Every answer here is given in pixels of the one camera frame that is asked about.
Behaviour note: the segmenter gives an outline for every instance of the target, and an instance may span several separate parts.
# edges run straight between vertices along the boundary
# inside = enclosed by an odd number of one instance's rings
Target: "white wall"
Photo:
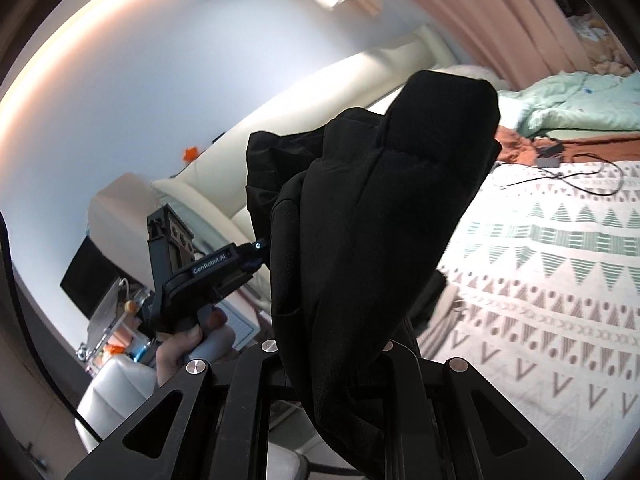
[[[56,9],[9,80],[87,1]],[[375,18],[312,0],[143,0],[75,48],[0,146],[12,256],[56,329],[74,348],[86,337],[86,319],[59,283],[99,189],[126,171],[177,173],[186,147],[206,148],[300,78],[428,21],[407,0],[385,0]]]

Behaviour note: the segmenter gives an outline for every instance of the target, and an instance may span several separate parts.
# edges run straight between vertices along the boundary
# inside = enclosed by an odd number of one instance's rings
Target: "pink curtain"
[[[593,73],[578,37],[554,0],[415,0],[478,64],[512,89],[560,71]]]

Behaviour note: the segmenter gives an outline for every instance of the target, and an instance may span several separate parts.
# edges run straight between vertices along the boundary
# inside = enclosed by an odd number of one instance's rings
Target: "white sofa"
[[[277,95],[218,138],[185,170],[152,187],[196,233],[215,246],[255,240],[246,208],[246,146],[249,135],[267,130],[290,135],[318,128],[351,107],[384,113],[392,94],[422,69],[456,64],[456,58],[434,28],[416,31],[319,70]],[[252,281],[268,303],[270,280],[263,268]]]
[[[78,413],[100,437],[106,438],[151,397],[155,386],[153,368],[116,355],[92,379],[78,404]],[[76,430],[84,448],[92,452],[97,441],[77,420]]]

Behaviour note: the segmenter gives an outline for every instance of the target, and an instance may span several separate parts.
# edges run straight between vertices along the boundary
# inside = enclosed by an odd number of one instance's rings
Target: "black cable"
[[[308,471],[310,473],[324,473],[335,476],[364,476],[364,474],[357,469],[335,467],[332,465],[319,464],[318,462],[308,462]]]
[[[42,362],[38,351],[33,343],[33,339],[31,339],[31,334],[29,333],[29,328],[27,327],[27,322],[24,319],[24,314],[22,312],[22,307],[20,306],[20,296],[18,295],[18,288],[15,283],[14,276],[14,264],[11,261],[11,252],[9,247],[9,233],[6,228],[6,223],[4,222],[4,217],[0,212],[0,251],[2,251],[2,263],[4,264],[4,275],[6,277],[7,286],[9,288],[9,296],[11,297],[11,302],[14,304],[15,317],[18,319],[18,325],[20,326],[20,331],[22,332],[22,337],[24,338],[24,342],[27,345],[27,349],[31,354],[31,357],[36,363],[38,370],[44,377],[44,380],[47,381],[49,387],[56,394],[60,402],[62,402],[63,406],[69,410],[69,413],[74,416],[74,418],[82,424],[82,426],[88,431],[88,433],[100,444],[102,439],[100,435],[96,433],[94,428],[92,428],[89,423],[84,420],[84,417],[78,413],[78,410],[73,406],[71,402],[65,397],[65,394],[62,393],[56,382],[53,380],[51,375],[49,375],[49,371],[47,367]]]
[[[622,169],[620,169],[620,167],[615,163],[615,162],[611,162],[610,160],[606,160],[604,158],[601,158],[598,155],[595,155],[594,153],[576,153],[574,156],[588,156],[591,158],[594,158],[595,160],[598,160],[601,162],[600,165],[600,169],[598,171],[591,171],[590,173],[585,173],[583,171],[578,172],[578,173],[570,173],[570,174],[564,174],[564,173],[554,173],[553,171],[549,171],[547,168],[537,168],[538,170],[544,171],[545,173],[547,173],[546,175],[543,176],[537,176],[534,178],[528,178],[527,180],[521,180],[519,182],[513,182],[511,184],[494,184],[494,186],[496,187],[500,187],[500,188],[505,188],[505,187],[511,187],[511,186],[517,186],[518,184],[524,184],[526,182],[533,182],[535,180],[562,180],[564,181],[565,184],[567,184],[568,186],[573,187],[574,189],[578,189],[584,193],[590,194],[590,195],[595,195],[595,196],[612,196],[615,195],[616,193],[618,193],[620,191],[620,189],[622,189],[622,185],[625,181],[625,173],[622,171]],[[620,180],[618,181],[618,185],[616,186],[616,189],[608,192],[608,193],[598,193],[596,191],[590,191],[588,189],[584,189],[583,187],[580,186],[576,186],[575,184],[572,184],[571,182],[569,182],[567,179],[572,177],[572,176],[588,176],[588,175],[595,175],[595,174],[599,174],[600,172],[602,172],[602,170],[605,167],[605,163],[606,164],[611,164],[614,168],[616,168],[619,172],[620,172]],[[496,166],[494,168],[494,171],[499,168],[500,166],[503,166],[505,164],[512,164],[511,162],[505,162],[503,164],[499,164],[498,166]],[[520,164],[520,163],[513,163],[516,166],[527,166],[528,168],[530,168],[530,166],[528,166],[527,164]]]

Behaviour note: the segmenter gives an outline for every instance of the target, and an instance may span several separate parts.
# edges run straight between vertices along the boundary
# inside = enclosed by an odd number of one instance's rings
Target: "orange toy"
[[[192,148],[187,148],[184,150],[184,155],[182,156],[182,160],[185,164],[191,164],[194,160],[196,160],[200,156],[200,151],[193,146]]]

